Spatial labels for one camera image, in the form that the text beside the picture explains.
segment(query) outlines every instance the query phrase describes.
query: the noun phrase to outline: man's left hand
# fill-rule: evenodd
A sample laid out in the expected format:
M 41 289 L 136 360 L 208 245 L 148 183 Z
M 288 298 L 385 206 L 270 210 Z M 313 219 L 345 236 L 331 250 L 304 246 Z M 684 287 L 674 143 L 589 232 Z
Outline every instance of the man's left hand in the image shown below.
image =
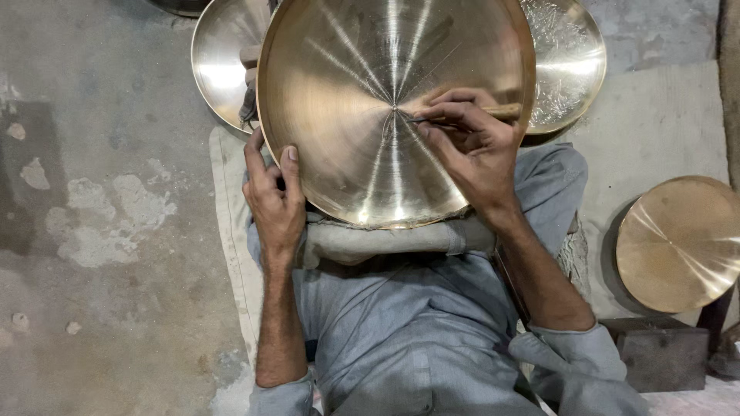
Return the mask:
M 249 180 L 242 192 L 257 223 L 265 272 L 288 272 L 306 225 L 306 197 L 300 188 L 298 149 L 283 148 L 280 166 L 265 167 L 260 148 L 265 142 L 262 129 L 255 130 L 244 147 Z M 285 190 L 278 189 L 278 179 Z

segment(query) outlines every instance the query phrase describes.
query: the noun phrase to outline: wrist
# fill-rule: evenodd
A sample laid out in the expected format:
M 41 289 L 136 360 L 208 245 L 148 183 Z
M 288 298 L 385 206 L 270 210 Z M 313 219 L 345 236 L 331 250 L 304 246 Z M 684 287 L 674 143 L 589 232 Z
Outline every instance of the wrist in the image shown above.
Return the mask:
M 529 226 L 527 218 L 518 205 L 486 210 L 483 212 L 483 218 L 491 230 L 504 239 L 520 234 L 521 230 Z
M 293 269 L 293 257 L 292 252 L 265 250 L 262 255 L 262 268 L 269 276 L 290 276 Z

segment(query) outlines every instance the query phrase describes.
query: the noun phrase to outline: fingernail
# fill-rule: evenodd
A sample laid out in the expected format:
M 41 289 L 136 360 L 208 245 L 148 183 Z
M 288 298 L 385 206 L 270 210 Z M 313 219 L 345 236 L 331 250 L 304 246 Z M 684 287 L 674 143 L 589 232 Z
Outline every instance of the fingernail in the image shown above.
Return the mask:
M 298 160 L 298 149 L 293 146 L 288 146 L 288 157 L 292 161 Z

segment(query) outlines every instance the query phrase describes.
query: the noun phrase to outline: polished brass plate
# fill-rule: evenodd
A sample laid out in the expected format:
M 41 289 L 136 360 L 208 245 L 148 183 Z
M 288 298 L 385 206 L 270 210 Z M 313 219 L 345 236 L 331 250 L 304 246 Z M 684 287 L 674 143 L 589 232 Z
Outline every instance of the polished brass plate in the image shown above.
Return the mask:
M 577 0 L 522 0 L 537 62 L 535 104 L 527 134 L 575 122 L 606 75 L 606 46 L 591 14 Z
M 367 228 L 410 228 L 465 208 L 413 125 L 453 87 L 533 104 L 534 47 L 517 0 L 285 0 L 258 65 L 276 161 L 299 149 L 306 197 Z
M 704 176 L 658 185 L 622 222 L 616 262 L 627 290 L 651 309 L 708 305 L 740 273 L 740 197 Z
M 244 47 L 262 44 L 270 22 L 267 0 L 214 0 L 198 19 L 192 34 L 190 60 L 195 83 L 211 109 L 225 122 L 242 129 L 246 70 L 239 59 Z

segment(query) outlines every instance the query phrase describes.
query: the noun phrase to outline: hand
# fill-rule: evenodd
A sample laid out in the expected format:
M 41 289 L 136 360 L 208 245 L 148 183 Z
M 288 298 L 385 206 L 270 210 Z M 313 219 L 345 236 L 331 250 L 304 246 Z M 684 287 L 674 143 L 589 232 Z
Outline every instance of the hand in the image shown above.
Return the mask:
M 495 105 L 484 90 L 462 88 L 434 99 L 414 117 L 444 118 L 440 126 L 427 121 L 419 132 L 460 192 L 495 232 L 522 217 L 514 193 L 514 166 L 522 132 L 496 120 L 476 104 Z
M 244 147 L 249 180 L 241 188 L 257 223 L 262 246 L 262 267 L 289 271 L 300 235 L 306 226 L 306 197 L 300 188 L 298 149 L 283 148 L 280 166 L 265 168 L 260 148 L 265 142 L 262 129 L 256 129 Z M 278 189 L 278 179 L 285 181 L 285 190 Z

